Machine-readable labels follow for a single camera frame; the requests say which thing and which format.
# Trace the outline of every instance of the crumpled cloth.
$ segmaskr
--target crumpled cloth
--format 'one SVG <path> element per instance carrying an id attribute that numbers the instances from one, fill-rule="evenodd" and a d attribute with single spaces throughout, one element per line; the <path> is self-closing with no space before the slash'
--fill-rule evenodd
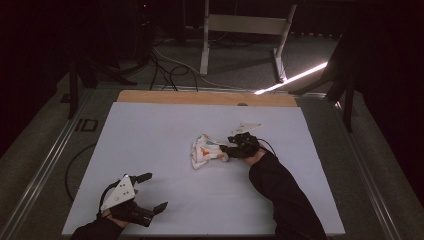
<path id="1" fill-rule="evenodd" d="M 228 161 L 228 154 L 222 152 L 219 145 L 227 144 L 211 140 L 206 134 L 202 134 L 199 138 L 197 138 L 197 140 L 193 143 L 191 152 L 191 163 L 194 169 L 197 170 L 201 168 L 212 159 L 221 159 L 224 162 Z"/>

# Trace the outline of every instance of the dark background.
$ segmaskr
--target dark background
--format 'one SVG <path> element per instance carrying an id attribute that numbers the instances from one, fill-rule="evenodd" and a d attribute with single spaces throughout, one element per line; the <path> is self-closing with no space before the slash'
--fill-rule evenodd
<path id="1" fill-rule="evenodd" d="M 152 20 L 170 37 L 183 41 L 196 35 L 186 26 L 194 30 L 202 26 L 203 1 L 144 2 L 154 5 Z M 283 17 L 288 10 L 282 1 L 258 2 L 239 1 L 237 13 Z M 103 3 L 108 6 L 111 1 Z M 234 4 L 211 1 L 211 12 L 233 14 Z M 0 2 L 0 155 L 54 95 L 56 83 L 68 71 L 75 43 L 103 64 L 116 65 L 118 57 L 128 58 L 130 54 L 122 46 L 135 34 L 126 24 L 132 13 L 116 5 L 113 8 L 120 14 L 102 9 L 98 1 Z M 105 12 L 107 19 L 122 15 L 122 21 L 113 21 L 120 25 L 105 21 Z M 292 25 L 297 36 L 341 37 L 328 68 L 334 69 L 338 78 L 354 76 L 356 90 L 363 94 L 421 203 L 423 12 L 423 1 L 418 0 L 359 2 L 355 6 L 341 1 L 306 1 L 298 7 Z M 121 29 L 117 33 L 123 36 L 121 42 L 113 38 L 108 27 Z"/>

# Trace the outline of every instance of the white table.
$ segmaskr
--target white table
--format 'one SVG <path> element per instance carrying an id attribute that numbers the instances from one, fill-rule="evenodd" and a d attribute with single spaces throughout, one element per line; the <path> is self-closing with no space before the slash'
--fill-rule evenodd
<path id="1" fill-rule="evenodd" d="M 110 110 L 62 233 L 70 235 L 95 219 L 100 196 L 109 184 L 126 173 L 151 172 L 151 180 L 136 185 L 135 201 L 147 209 L 168 201 L 168 207 L 149 228 L 132 224 L 123 234 L 272 235 L 272 205 L 249 182 L 245 163 L 213 160 L 199 170 L 191 166 L 191 144 L 200 134 L 226 141 L 242 122 L 263 125 L 251 134 L 273 146 L 309 198 L 326 233 L 343 234 L 300 108 L 122 102 Z"/>

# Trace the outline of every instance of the black sleeve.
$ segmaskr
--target black sleeve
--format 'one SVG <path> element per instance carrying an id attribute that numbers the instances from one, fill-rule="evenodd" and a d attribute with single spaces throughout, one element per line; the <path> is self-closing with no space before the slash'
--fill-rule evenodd
<path id="1" fill-rule="evenodd" d="M 267 152 L 252 165 L 249 179 L 256 190 L 274 205 L 275 234 L 278 239 L 327 239 L 305 194 L 272 153 Z"/>
<path id="2" fill-rule="evenodd" d="M 118 226 L 111 220 L 102 217 L 79 227 L 72 234 L 71 240 L 116 240 L 124 228 Z"/>

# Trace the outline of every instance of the robotic hand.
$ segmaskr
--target robotic hand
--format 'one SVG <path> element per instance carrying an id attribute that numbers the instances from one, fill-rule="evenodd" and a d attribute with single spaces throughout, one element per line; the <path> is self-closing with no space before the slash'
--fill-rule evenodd
<path id="1" fill-rule="evenodd" d="M 228 137 L 230 143 L 235 143 L 237 147 L 229 147 L 220 145 L 221 151 L 228 154 L 230 158 L 247 158 L 253 157 L 261 148 L 258 139 L 250 135 L 249 132 L 236 134 L 234 137 Z"/>
<path id="2" fill-rule="evenodd" d="M 140 176 L 128 176 L 125 174 L 120 181 L 109 185 L 103 192 L 103 195 L 100 199 L 97 218 L 101 217 L 101 210 L 106 210 L 109 208 L 113 218 L 125 222 L 139 224 L 144 227 L 149 227 L 153 217 L 163 212 L 168 205 L 168 202 L 164 202 L 154 207 L 153 210 L 147 210 L 139 207 L 137 203 L 134 202 L 135 182 L 142 183 L 146 180 L 149 180 L 150 178 L 152 178 L 151 173 L 146 173 Z M 108 199 L 103 202 L 106 193 L 112 188 L 115 189 L 110 194 Z"/>

